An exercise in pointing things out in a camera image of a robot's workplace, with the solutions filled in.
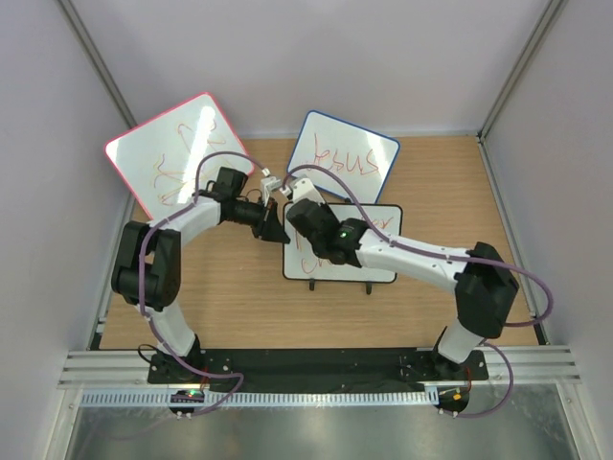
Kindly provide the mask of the blue framed whiteboard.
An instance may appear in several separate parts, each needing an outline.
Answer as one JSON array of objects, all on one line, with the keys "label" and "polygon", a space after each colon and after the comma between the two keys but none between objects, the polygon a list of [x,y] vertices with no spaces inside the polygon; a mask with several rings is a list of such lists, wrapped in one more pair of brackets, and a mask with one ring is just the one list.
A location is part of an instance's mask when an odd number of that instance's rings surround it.
[{"label": "blue framed whiteboard", "polygon": [[341,179],[361,203],[379,201],[400,151],[398,140],[320,111],[305,117],[287,171],[305,175],[322,192],[347,198],[336,179],[314,170],[319,166]]}]

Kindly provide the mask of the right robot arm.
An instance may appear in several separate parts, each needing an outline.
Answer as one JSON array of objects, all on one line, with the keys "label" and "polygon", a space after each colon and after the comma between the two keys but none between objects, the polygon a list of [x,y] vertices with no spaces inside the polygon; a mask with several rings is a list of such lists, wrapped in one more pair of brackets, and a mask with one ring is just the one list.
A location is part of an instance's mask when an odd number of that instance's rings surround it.
[{"label": "right robot arm", "polygon": [[498,338],[519,285],[497,250],[483,242],[472,249],[436,246],[382,233],[365,219],[339,219],[328,204],[302,199],[285,220],[312,252],[334,265],[383,269],[454,295],[456,318],[443,329],[431,356],[434,373],[452,380],[475,347]]}]

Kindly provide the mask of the pink framed whiteboard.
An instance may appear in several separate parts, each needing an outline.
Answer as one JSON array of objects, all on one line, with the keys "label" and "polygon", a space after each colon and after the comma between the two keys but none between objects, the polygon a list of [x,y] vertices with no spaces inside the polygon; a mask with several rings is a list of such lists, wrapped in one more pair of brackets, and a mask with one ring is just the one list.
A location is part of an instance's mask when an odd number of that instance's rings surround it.
[{"label": "pink framed whiteboard", "polygon": [[255,166],[214,97],[201,93],[109,141],[104,152],[143,211],[164,218],[221,167]]}]

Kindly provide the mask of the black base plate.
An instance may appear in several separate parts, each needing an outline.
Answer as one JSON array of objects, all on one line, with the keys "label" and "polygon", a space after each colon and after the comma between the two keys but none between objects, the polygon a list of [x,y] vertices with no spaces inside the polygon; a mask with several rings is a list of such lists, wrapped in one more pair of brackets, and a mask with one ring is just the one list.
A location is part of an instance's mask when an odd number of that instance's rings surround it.
[{"label": "black base plate", "polygon": [[299,383],[338,382],[343,376],[370,381],[487,380],[484,354],[473,351],[462,364],[418,348],[210,349],[183,360],[203,372],[242,373],[245,383],[262,386],[282,379]]}]

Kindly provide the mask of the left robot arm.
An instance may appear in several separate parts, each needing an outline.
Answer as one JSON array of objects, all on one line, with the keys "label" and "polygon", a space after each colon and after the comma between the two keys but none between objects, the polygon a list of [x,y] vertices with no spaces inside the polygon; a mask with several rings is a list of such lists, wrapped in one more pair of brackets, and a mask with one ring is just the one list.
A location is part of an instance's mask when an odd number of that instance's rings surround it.
[{"label": "left robot arm", "polygon": [[256,202],[242,196],[246,174],[222,167],[205,187],[196,185],[178,211],[124,227],[111,288],[146,319],[158,340],[156,355],[170,362],[170,372],[183,383],[194,382],[205,372],[199,339],[178,303],[183,248],[226,221],[250,227],[253,236],[264,242],[290,242],[278,218],[278,203],[270,196],[281,188],[281,180],[268,170],[263,173],[261,198]]}]

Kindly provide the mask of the black framed whiteboard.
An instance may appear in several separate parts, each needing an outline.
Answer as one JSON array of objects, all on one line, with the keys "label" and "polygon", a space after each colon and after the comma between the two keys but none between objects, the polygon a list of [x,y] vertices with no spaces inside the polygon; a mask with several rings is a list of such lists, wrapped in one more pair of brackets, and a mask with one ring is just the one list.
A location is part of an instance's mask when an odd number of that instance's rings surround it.
[{"label": "black framed whiteboard", "polygon": [[[287,213],[292,206],[292,203],[284,206],[284,230],[290,237],[290,244],[286,244],[283,250],[283,276],[286,279],[308,281],[311,290],[314,290],[316,282],[365,283],[368,294],[372,292],[373,284],[390,284],[396,280],[396,273],[390,270],[336,265],[318,258],[312,252],[310,243],[287,220]],[[392,235],[400,234],[403,221],[400,206],[364,204],[363,208],[379,230]]]}]

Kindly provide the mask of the aluminium frame rail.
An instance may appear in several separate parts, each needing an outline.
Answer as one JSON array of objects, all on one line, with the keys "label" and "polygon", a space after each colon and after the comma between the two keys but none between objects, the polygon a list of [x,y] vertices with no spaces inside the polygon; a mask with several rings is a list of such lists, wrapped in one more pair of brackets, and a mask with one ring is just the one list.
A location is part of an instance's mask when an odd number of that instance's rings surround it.
[{"label": "aluminium frame rail", "polygon": [[149,364],[134,350],[70,352],[58,379],[60,389],[147,385]]}]

